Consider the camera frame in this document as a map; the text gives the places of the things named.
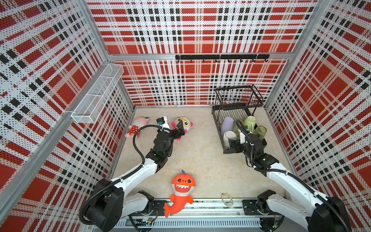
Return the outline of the tall green plastic cup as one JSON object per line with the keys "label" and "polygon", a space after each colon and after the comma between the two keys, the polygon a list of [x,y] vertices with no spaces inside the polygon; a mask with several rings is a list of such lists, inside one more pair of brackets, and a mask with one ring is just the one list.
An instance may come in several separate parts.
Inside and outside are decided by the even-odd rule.
{"label": "tall green plastic cup", "polygon": [[267,133],[267,128],[264,126],[258,126],[255,131],[255,135],[259,137],[259,139],[262,141],[265,138],[265,135]]}

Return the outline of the light green ceramic mug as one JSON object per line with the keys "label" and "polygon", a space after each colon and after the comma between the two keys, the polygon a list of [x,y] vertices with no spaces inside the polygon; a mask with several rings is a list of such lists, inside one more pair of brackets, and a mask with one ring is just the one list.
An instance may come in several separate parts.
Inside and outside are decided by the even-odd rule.
{"label": "light green ceramic mug", "polygon": [[256,118],[254,116],[248,116],[244,121],[243,124],[248,128],[250,132],[253,132],[256,125]]}

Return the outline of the white mug red inside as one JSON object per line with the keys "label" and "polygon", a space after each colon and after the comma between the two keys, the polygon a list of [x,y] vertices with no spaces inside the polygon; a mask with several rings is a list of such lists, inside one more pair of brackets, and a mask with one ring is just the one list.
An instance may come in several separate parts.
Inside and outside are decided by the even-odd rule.
{"label": "white mug red inside", "polygon": [[226,149],[230,148],[230,142],[234,141],[237,139],[237,135],[234,131],[228,130],[225,131],[223,134],[223,144]]}

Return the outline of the purple plastic cup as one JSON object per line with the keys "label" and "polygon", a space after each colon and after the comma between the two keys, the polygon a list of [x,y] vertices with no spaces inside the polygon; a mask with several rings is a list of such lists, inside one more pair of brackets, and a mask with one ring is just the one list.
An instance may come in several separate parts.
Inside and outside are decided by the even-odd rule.
{"label": "purple plastic cup", "polygon": [[234,119],[231,117],[226,117],[224,118],[222,124],[221,124],[221,135],[224,135],[225,132],[227,131],[233,131],[234,127]]}

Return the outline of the black wire dish rack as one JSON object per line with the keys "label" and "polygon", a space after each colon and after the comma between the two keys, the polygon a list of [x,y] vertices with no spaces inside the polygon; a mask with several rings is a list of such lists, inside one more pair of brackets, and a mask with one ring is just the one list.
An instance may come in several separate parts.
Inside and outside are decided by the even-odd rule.
{"label": "black wire dish rack", "polygon": [[215,89],[215,103],[212,107],[212,116],[219,133],[224,154],[240,153],[241,150],[234,141],[229,140],[229,145],[223,141],[223,122],[226,118],[232,118],[232,128],[235,128],[237,120],[245,121],[253,116],[258,107],[263,106],[262,95],[254,85],[224,87]]}

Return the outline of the short green plastic cup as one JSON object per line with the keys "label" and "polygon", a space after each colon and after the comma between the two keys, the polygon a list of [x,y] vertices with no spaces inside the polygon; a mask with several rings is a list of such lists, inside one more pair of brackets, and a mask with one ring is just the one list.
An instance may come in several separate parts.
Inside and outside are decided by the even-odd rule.
{"label": "short green plastic cup", "polygon": [[236,137],[237,137],[237,138],[240,137],[240,131],[239,131],[239,128],[238,128],[237,124],[234,125],[232,131],[236,134]]}

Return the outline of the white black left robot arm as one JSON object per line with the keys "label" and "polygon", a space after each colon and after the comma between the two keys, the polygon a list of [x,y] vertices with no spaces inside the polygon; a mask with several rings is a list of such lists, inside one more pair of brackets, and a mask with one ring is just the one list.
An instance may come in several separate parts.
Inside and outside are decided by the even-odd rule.
{"label": "white black left robot arm", "polygon": [[136,167],[117,178],[103,178],[94,186],[79,212],[79,219],[83,224],[95,225],[101,231],[108,232],[122,217],[141,211],[151,212],[154,200],[152,195],[145,191],[132,196],[128,194],[166,164],[172,155],[174,140],[186,134],[182,119],[171,129],[166,117],[158,118],[154,127],[157,129],[157,136],[154,147],[147,155],[143,155],[136,144],[133,144],[141,157],[141,162]]}

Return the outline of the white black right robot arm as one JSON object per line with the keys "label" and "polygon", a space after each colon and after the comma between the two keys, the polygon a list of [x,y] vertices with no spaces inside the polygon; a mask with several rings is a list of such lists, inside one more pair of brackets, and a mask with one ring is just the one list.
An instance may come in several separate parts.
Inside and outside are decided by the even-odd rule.
{"label": "white black right robot arm", "polygon": [[270,189],[260,194],[261,213],[279,213],[309,232],[352,230],[345,204],[339,197],[329,197],[292,174],[278,159],[264,152],[263,142],[256,135],[242,133],[238,140],[229,140],[229,144],[231,149],[244,153],[250,167],[289,193],[288,198]]}

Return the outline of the pink plush yellow glasses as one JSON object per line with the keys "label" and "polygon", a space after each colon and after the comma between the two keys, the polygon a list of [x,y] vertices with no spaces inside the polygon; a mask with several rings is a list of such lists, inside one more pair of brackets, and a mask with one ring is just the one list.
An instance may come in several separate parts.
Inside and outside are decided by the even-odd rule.
{"label": "pink plush yellow glasses", "polygon": [[187,134],[193,126],[193,122],[191,122],[187,117],[178,117],[174,122],[172,122],[172,127],[174,130],[183,128],[185,134]]}

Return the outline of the pink pig plush red dress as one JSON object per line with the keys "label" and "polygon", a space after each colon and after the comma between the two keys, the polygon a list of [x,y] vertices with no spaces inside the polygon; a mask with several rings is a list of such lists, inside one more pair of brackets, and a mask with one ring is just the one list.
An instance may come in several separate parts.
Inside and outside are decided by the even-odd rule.
{"label": "pink pig plush red dress", "polygon": [[148,124],[149,117],[137,117],[132,125],[129,125],[129,131],[125,134],[126,138],[133,138],[135,133],[143,126]]}

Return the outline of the orange shark plush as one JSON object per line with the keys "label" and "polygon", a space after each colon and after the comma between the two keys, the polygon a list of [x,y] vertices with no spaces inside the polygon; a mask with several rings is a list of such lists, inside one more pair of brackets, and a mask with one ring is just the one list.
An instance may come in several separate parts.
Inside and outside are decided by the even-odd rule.
{"label": "orange shark plush", "polygon": [[170,201],[173,202],[173,204],[171,206],[167,203],[164,204],[164,215],[166,218],[168,218],[170,214],[174,215],[179,213],[187,203],[193,204],[193,198],[190,194],[196,187],[196,181],[184,170],[181,172],[180,175],[172,180],[174,194],[170,197]]}

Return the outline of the rubber band loop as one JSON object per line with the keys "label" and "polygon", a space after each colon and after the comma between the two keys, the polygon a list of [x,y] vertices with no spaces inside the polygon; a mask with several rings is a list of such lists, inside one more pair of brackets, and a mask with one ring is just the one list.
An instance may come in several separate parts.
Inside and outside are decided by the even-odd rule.
{"label": "rubber band loop", "polygon": [[228,193],[222,193],[221,194],[221,200],[223,202],[223,204],[227,207],[231,207],[234,205],[234,201],[233,201],[233,198],[230,194]]}

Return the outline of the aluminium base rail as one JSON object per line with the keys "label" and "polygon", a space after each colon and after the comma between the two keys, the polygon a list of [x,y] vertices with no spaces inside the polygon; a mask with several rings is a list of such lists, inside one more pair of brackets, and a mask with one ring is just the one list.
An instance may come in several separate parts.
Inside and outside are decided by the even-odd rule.
{"label": "aluminium base rail", "polygon": [[221,198],[196,198],[177,214],[165,216],[169,199],[155,199],[150,213],[136,212],[119,220],[115,229],[153,232],[156,229],[257,228],[276,232],[286,221],[279,213],[261,213],[256,198],[234,198],[232,205]]}

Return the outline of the black wall hook rail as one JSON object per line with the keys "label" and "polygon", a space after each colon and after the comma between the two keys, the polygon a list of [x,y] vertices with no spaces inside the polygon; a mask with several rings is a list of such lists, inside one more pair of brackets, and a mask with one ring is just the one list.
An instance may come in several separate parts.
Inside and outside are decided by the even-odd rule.
{"label": "black wall hook rail", "polygon": [[195,60],[264,60],[267,61],[270,54],[245,54],[245,55],[175,55],[177,61],[195,61]]}

